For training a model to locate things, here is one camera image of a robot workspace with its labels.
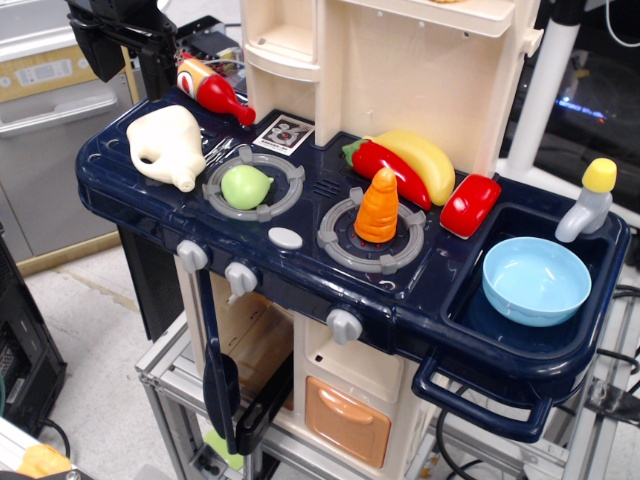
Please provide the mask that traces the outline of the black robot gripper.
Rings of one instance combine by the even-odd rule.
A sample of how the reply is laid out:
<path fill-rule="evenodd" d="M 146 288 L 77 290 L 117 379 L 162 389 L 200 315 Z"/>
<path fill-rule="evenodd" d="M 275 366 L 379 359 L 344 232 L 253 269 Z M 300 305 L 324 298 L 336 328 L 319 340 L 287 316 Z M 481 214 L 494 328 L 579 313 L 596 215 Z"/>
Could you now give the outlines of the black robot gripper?
<path fill-rule="evenodd" d="M 136 53 L 149 100 L 176 81 L 177 27 L 156 1 L 69 1 L 69 24 L 85 59 L 102 81 L 125 67 L 122 50 Z"/>

